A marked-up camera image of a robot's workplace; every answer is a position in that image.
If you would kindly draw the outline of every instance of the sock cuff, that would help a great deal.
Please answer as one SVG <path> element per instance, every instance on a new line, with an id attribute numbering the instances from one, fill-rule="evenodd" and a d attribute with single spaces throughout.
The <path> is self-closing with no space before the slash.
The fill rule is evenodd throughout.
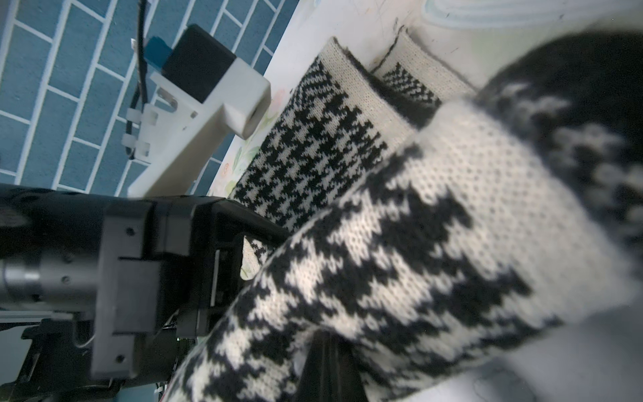
<path id="1" fill-rule="evenodd" d="M 449 102 L 414 140 L 426 152 L 412 162 L 414 186 L 428 202 L 452 192 L 476 222 L 473 230 L 452 227 L 445 252 L 467 255 L 483 276 L 499 264 L 513 269 L 538 297 L 529 311 L 577 322 L 638 293 L 634 259 L 499 121 L 468 101 Z M 520 308 L 519 298 L 506 302 Z"/>
<path id="2" fill-rule="evenodd" d="M 381 134 L 388 150 L 394 150 L 417 132 L 386 99 L 374 91 L 366 70 L 358 68 L 356 60 L 351 59 L 337 38 L 329 40 L 318 57 L 333 81 L 348 95 L 344 100 L 345 105 L 357 107 L 362 112 L 361 123 L 370 122 L 373 130 Z"/>
<path id="3" fill-rule="evenodd" d="M 473 96 L 474 89 L 440 60 L 424 51 L 403 28 L 384 61 L 373 70 L 383 79 L 400 66 L 435 93 L 443 102 L 461 96 Z"/>

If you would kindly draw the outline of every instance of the metal cylinder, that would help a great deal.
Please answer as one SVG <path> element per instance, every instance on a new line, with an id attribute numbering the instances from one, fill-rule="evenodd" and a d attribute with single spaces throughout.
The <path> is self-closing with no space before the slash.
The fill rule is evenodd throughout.
<path id="1" fill-rule="evenodd" d="M 96 302 L 97 263 L 96 255 L 52 249 L 8 257 L 0 261 L 0 307 L 90 312 Z"/>
<path id="2" fill-rule="evenodd" d="M 0 184 L 0 308 L 92 313 L 111 200 Z"/>

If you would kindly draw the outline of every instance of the white surface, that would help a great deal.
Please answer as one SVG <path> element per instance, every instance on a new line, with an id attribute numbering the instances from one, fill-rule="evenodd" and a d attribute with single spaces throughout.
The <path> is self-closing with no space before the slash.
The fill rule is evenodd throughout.
<path id="1" fill-rule="evenodd" d="M 450 28 L 506 28 L 552 23 L 628 10 L 640 0 L 426 0 L 422 16 Z"/>
<path id="2" fill-rule="evenodd" d="M 176 110 L 145 105 L 135 157 L 151 165 L 129 198 L 185 194 L 227 133 L 249 137 L 270 103 L 270 83 L 239 58 L 203 103 L 159 73 L 151 79 Z"/>
<path id="3" fill-rule="evenodd" d="M 474 86 L 482 87 L 502 66 L 565 33 L 601 27 L 643 29 L 641 6 L 600 19 L 563 19 L 502 30 L 454 30 L 424 21 L 423 5 L 424 0 L 301 0 L 266 70 L 272 84 L 271 106 L 250 140 L 233 140 L 210 194 L 230 193 L 285 107 L 290 90 L 333 35 L 370 69 L 405 24 L 426 50 Z M 557 330 L 408 401 L 643 401 L 642 378 L 643 302 L 639 301 L 583 325 Z"/>

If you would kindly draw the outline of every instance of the black and white sock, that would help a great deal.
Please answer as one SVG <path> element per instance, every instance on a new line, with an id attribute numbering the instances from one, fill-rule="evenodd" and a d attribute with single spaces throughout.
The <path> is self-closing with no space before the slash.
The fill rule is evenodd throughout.
<path id="1" fill-rule="evenodd" d="M 641 34 L 561 39 L 475 102 L 445 102 L 272 254 L 168 400 L 287 401 L 294 356 L 320 329 L 352 343 L 369 400 L 396 399 L 630 303 L 640 258 L 621 229 L 638 228 L 643 196 L 642 44 Z M 596 155 L 624 176 L 606 180 L 600 164 L 588 176 Z M 596 209 L 595 187 L 610 208 Z"/>
<path id="2" fill-rule="evenodd" d="M 473 92 L 406 30 L 374 74 L 332 39 L 230 198 L 296 231 L 424 127 L 440 105 L 435 93 L 448 100 Z M 258 241 L 247 242 L 245 250 L 251 272 L 272 251 Z"/>

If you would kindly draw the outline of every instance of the sock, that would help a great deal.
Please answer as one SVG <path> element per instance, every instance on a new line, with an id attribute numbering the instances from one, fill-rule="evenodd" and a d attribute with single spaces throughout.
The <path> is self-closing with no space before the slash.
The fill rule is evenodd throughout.
<path id="1" fill-rule="evenodd" d="M 439 106 L 441 102 L 475 93 L 463 78 L 416 44 L 405 27 L 400 29 L 373 75 L 395 92 L 426 105 Z"/>
<path id="2" fill-rule="evenodd" d="M 611 221 L 594 217 L 592 199 L 576 189 L 584 176 L 566 158 L 580 165 L 587 147 L 612 163 L 628 161 L 627 167 L 641 160 L 626 134 L 643 129 L 640 116 L 627 112 L 640 98 L 616 82 L 590 86 L 587 77 L 638 83 L 643 69 L 636 61 L 633 70 L 617 67 L 631 65 L 629 52 L 641 49 L 643 35 L 586 35 L 593 52 L 583 48 L 584 35 L 545 45 L 500 73 L 475 104 L 446 102 L 418 135 L 306 222 L 191 352 L 168 400 L 290 400 L 298 384 L 294 356 L 320 329 L 352 344 L 370 401 L 396 399 L 548 329 L 630 303 L 640 291 L 631 279 L 640 260 L 624 251 L 631 244 L 610 229 Z M 605 44 L 614 60 L 599 54 Z M 538 54 L 558 60 L 558 67 L 538 68 Z M 592 68 L 579 74 L 575 57 Z M 539 90 L 516 107 L 493 100 L 503 88 L 516 92 L 515 77 L 523 79 L 519 88 L 566 77 L 551 87 L 566 86 L 555 94 L 566 97 L 543 100 L 551 92 Z M 573 120 L 593 107 L 576 105 L 577 99 L 594 99 L 606 110 Z M 627 111 L 610 112 L 612 105 Z M 567 110 L 571 120 L 560 120 Z M 543 124 L 549 121 L 543 113 L 555 124 Z M 560 143 L 560 134 L 552 135 L 554 145 L 540 145 L 550 127 L 601 122 L 627 144 L 615 148 L 620 158 L 603 152 L 606 141 L 598 140 L 606 136 L 593 131 L 565 134 Z M 574 152 L 566 148 L 572 146 Z M 551 158 L 556 151 L 563 155 Z M 641 195 L 638 182 L 621 183 Z"/>

